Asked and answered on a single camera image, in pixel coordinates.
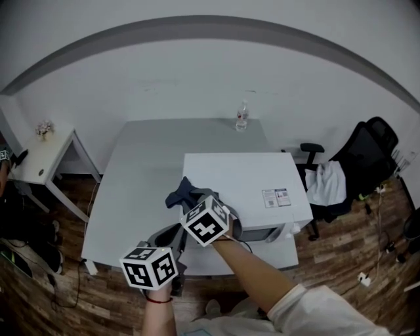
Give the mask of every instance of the red bracelet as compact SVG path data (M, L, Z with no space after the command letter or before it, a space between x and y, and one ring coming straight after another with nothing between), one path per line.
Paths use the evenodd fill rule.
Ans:
M170 298L168 301L155 301L147 296L146 291L144 291L144 297L146 298L147 301L153 302L153 303L169 303L173 300L172 298Z

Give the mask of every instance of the white table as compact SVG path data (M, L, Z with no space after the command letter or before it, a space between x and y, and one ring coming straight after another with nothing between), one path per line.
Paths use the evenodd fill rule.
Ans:
M54 176L60 176L56 174L56 170L71 143L94 179L100 182L100 175L80 143L74 128L68 125L56 125L55 132L47 141L40 141L35 135L31 137L24 145L24 150L28 150L28 155L18 167L11 169L8 178L23 182L20 184L20 189L40 208L48 212L49 210L32 195L30 187L25 184L45 185L70 211L83 222L88 222L88 216L53 183Z
M251 120L244 133L229 119L166 119L131 121L117 140L94 201L82 257L120 267L119 258L159 229L179 222L179 207L167 209L165 199L182 178L185 153L272 152L258 120ZM278 268L298 264L294 239L254 247L255 254ZM208 274L232 271L216 258ZM186 275L198 274L189 253L184 253Z

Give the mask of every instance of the label sticker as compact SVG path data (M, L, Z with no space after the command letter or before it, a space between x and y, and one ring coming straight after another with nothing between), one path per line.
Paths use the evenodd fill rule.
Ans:
M285 207L291 205L287 189L269 189L262 191L265 207Z

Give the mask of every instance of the office chair armrest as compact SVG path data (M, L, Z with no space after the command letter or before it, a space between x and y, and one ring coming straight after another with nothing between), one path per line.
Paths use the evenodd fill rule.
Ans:
M315 153L324 153L324 147L320 144L301 144L301 151L302 152L315 152Z
M324 153L324 147L322 147L320 144L301 144L301 151L302 152L309 152L307 165L312 165L312 162L314 162L315 153Z

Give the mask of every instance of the plastic bottle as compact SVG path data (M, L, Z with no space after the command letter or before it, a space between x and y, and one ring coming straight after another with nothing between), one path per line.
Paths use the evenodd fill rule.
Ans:
M236 115L236 130L238 132L244 132L248 125L248 102L244 100L241 106L238 108L238 114Z

